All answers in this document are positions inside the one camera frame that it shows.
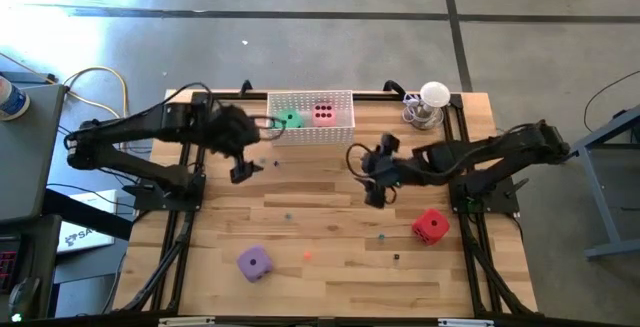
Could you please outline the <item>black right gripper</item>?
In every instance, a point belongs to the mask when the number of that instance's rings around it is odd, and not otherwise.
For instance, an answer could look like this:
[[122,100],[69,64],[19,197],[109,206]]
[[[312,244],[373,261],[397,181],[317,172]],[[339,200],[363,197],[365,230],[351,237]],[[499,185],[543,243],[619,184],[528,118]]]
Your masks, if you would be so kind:
[[384,133],[378,152],[367,152],[361,158],[364,176],[361,184],[365,187],[365,203],[376,209],[396,201],[396,189],[403,185],[418,184],[418,160],[415,157],[398,158],[391,156],[399,149],[400,141],[390,133]]

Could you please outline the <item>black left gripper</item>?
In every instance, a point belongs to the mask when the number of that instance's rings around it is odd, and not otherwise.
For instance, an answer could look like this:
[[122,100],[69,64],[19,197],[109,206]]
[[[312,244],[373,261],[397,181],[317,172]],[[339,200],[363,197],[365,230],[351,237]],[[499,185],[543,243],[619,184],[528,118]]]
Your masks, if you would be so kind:
[[264,168],[253,161],[244,160],[244,149],[260,141],[260,132],[254,119],[235,105],[222,105],[210,110],[199,127],[199,145],[212,153],[232,157],[234,167],[230,180],[240,184]]

